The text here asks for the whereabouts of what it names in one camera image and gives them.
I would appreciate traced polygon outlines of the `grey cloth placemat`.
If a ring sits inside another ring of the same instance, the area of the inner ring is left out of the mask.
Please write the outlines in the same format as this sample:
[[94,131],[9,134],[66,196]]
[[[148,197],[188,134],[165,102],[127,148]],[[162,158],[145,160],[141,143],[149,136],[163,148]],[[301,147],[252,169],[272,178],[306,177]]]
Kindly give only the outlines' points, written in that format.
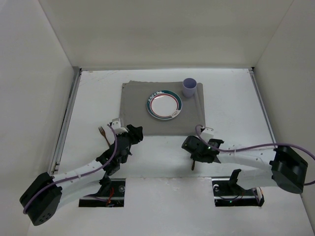
[[[145,136],[188,136],[194,135],[197,124],[205,125],[203,84],[197,83],[193,97],[182,93],[182,82],[139,82],[130,81],[122,85],[120,119],[124,126],[129,124],[143,127]],[[169,90],[182,100],[180,113],[170,120],[160,120],[149,114],[147,102],[154,92]]]

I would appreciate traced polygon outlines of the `lilac plastic cup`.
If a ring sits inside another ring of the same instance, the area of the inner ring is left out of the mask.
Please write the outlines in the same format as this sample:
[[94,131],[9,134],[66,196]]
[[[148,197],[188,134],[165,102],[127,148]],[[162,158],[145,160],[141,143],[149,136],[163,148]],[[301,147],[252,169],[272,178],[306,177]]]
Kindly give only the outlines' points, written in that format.
[[193,78],[186,78],[183,80],[183,88],[182,88],[182,93],[184,97],[186,98],[191,98],[193,97],[196,87],[197,87],[197,82]]

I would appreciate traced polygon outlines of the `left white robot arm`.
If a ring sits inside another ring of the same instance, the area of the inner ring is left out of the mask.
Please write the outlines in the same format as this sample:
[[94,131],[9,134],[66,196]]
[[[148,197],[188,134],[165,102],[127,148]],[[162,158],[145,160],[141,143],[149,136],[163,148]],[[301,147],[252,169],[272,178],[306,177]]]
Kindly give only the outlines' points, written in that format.
[[92,162],[66,173],[41,173],[22,194],[23,213],[34,226],[48,221],[64,205],[87,195],[104,194],[110,188],[110,176],[127,162],[133,145],[143,140],[143,128],[129,124],[118,133],[112,129],[114,142]]

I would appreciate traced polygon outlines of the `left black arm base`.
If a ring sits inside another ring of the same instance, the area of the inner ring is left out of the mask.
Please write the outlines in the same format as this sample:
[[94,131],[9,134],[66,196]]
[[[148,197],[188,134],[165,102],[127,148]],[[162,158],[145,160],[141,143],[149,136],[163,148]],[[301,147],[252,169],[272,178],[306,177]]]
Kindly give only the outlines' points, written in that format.
[[79,200],[79,207],[124,207],[126,192],[126,179],[112,179],[109,189],[103,194],[93,194]]

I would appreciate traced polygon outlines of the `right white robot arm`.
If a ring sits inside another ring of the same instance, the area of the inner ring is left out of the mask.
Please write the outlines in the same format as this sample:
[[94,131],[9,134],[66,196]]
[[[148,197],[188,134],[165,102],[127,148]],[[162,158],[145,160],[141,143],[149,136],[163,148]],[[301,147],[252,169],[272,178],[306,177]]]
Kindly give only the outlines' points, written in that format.
[[189,152],[196,162],[250,167],[250,170],[236,169],[232,172],[229,185],[237,190],[277,186],[294,194],[303,192],[308,163],[291,147],[276,145],[243,150],[240,145],[231,145],[220,139],[210,139],[205,144],[196,136],[188,136],[182,149]]

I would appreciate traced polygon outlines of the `brown wooden spoon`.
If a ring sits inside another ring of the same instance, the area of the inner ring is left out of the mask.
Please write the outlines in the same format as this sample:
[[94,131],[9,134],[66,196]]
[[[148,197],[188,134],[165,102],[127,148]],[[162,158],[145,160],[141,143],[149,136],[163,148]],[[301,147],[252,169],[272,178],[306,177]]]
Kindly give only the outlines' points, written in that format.
[[193,160],[192,162],[191,170],[194,171],[194,168],[195,168],[195,160]]

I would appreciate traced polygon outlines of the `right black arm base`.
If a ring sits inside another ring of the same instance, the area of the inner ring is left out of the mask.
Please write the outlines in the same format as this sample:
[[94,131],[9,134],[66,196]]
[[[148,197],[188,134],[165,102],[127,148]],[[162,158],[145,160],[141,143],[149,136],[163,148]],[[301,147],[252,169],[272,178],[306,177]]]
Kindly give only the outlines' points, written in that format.
[[265,199],[261,188],[243,189],[237,185],[240,169],[230,177],[212,178],[214,202],[216,207],[262,207]]

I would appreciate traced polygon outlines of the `white plate green red rim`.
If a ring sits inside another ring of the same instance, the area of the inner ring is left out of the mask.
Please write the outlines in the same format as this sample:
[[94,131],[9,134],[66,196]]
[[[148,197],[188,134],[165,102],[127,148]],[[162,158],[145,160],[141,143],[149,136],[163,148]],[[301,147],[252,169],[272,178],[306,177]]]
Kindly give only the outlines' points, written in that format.
[[149,96],[146,103],[148,113],[159,120],[171,120],[179,115],[183,102],[178,94],[170,90],[159,90]]

